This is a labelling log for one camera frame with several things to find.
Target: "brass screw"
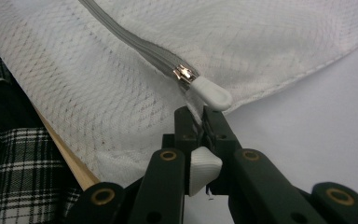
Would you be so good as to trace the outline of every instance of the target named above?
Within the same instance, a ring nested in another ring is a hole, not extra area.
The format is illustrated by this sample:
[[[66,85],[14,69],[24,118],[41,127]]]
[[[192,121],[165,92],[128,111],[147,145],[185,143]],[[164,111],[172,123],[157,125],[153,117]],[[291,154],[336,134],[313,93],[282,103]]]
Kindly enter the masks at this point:
[[[174,151],[163,151],[159,156],[164,161],[173,161],[176,159],[176,153]]]
[[[336,203],[342,205],[352,206],[354,204],[354,199],[352,196],[341,189],[331,188],[326,191],[327,196]]]
[[[257,153],[249,150],[243,151],[242,156],[248,161],[258,161],[260,159],[260,156]]]
[[[91,195],[91,201],[96,205],[104,205],[109,203],[115,198],[115,192],[112,189],[97,189],[94,193]]]

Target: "black and white plaid cloth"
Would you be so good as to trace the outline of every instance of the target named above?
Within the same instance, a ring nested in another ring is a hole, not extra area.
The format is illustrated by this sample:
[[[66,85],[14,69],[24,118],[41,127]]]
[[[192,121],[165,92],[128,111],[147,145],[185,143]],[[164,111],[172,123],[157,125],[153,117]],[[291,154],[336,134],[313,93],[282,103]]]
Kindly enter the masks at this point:
[[[0,223],[62,223],[81,192],[44,127],[0,132]]]

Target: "metal zipper slider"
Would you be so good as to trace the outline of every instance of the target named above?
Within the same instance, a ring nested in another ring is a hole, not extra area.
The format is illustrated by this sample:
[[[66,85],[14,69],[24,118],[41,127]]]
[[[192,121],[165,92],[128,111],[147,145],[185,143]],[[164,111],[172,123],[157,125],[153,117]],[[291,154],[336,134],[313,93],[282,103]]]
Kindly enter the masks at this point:
[[[224,111],[231,107],[231,94],[206,77],[200,77],[192,70],[179,64],[173,70],[185,90],[194,91],[213,110]]]

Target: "screw hole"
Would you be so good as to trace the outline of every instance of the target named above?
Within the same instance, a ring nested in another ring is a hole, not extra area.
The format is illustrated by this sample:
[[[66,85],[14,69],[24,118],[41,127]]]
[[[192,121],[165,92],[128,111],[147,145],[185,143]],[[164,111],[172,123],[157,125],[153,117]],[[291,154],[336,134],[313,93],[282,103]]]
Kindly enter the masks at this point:
[[[304,215],[302,215],[301,213],[292,213],[290,217],[296,223],[308,223],[307,218],[304,217]]]
[[[151,212],[147,214],[147,223],[159,223],[161,221],[161,214],[158,212]]]

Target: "white plastic part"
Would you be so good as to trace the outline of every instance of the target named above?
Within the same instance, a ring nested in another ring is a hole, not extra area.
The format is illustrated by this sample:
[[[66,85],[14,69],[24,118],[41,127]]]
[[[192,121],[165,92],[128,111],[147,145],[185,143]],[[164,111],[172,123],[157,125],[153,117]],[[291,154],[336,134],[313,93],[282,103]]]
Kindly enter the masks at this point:
[[[191,197],[215,180],[223,162],[207,147],[199,147],[191,152],[190,180],[188,195]]]
[[[190,89],[213,110],[224,111],[231,107],[231,94],[205,77],[197,77],[190,84]]]

